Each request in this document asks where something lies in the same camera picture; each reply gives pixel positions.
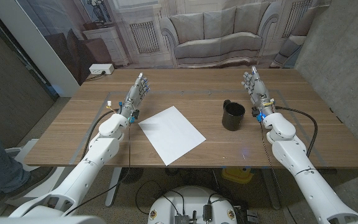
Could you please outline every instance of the shoe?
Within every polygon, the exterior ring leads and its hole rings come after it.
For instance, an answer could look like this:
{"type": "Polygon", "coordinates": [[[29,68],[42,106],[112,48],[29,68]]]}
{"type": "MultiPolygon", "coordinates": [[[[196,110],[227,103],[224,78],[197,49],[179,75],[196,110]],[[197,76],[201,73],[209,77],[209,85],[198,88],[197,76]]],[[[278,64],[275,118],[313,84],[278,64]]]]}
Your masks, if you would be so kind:
{"type": "Polygon", "coordinates": [[[4,192],[0,193],[0,203],[6,202],[8,200],[7,194],[4,192]]]}
{"type": "Polygon", "coordinates": [[[9,199],[15,200],[25,196],[32,189],[44,183],[54,173],[55,169],[56,167],[39,167],[30,171],[30,177],[22,187],[7,193],[9,199]]]}

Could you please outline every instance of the radiator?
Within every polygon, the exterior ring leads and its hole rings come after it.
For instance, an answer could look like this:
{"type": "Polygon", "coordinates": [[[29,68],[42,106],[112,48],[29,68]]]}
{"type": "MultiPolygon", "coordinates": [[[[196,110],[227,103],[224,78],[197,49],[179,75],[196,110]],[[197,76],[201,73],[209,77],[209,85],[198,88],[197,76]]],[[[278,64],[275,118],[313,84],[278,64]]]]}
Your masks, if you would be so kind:
{"type": "Polygon", "coordinates": [[[299,20],[303,17],[303,14],[311,6],[311,0],[298,1],[292,3],[290,16],[288,17],[287,26],[285,27],[283,37],[289,37],[294,30],[299,20]]]}
{"type": "Polygon", "coordinates": [[[159,51],[157,36],[155,35],[153,21],[130,24],[137,50],[140,54],[159,51]]]}

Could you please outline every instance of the mug handle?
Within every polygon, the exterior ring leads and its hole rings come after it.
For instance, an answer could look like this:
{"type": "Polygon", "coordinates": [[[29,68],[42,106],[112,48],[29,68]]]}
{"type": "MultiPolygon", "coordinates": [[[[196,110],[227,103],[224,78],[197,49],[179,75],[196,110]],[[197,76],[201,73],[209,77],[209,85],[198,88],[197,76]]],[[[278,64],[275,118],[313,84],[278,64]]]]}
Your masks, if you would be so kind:
{"type": "Polygon", "coordinates": [[[226,105],[228,105],[229,103],[231,103],[231,101],[230,100],[225,100],[224,102],[223,102],[223,109],[226,107],[226,105]]]}

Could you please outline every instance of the concrete wall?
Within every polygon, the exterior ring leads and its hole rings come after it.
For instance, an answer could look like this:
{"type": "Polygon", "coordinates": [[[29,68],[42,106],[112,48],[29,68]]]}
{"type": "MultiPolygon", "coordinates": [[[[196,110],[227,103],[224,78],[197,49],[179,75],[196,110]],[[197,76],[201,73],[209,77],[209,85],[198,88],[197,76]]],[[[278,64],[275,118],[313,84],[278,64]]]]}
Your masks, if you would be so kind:
{"type": "MultiPolygon", "coordinates": [[[[332,0],[316,17],[295,68],[358,139],[358,1],[332,0]]],[[[331,177],[339,179],[337,194],[358,212],[358,177],[331,177]]]]}

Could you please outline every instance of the table leg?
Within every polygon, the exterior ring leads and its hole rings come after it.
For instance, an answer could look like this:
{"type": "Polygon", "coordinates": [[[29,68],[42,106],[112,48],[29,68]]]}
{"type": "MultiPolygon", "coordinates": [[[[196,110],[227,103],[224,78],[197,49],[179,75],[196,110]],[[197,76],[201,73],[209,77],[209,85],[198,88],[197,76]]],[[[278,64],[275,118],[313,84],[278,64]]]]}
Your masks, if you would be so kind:
{"type": "Polygon", "coordinates": [[[272,207],[276,210],[279,210],[280,201],[278,200],[276,186],[273,181],[272,170],[262,169],[262,175],[264,177],[264,181],[266,184],[268,196],[270,197],[270,202],[272,203],[272,207]]]}
{"type": "MultiPolygon", "coordinates": [[[[121,174],[121,167],[115,167],[114,170],[112,171],[112,176],[111,176],[111,180],[110,180],[110,187],[116,185],[118,183],[118,179],[119,176],[121,174]]],[[[109,192],[107,192],[107,196],[106,196],[106,201],[104,202],[104,205],[106,207],[111,207],[112,206],[112,200],[114,198],[114,195],[116,193],[116,189],[117,187],[109,190],[109,192]]]]}

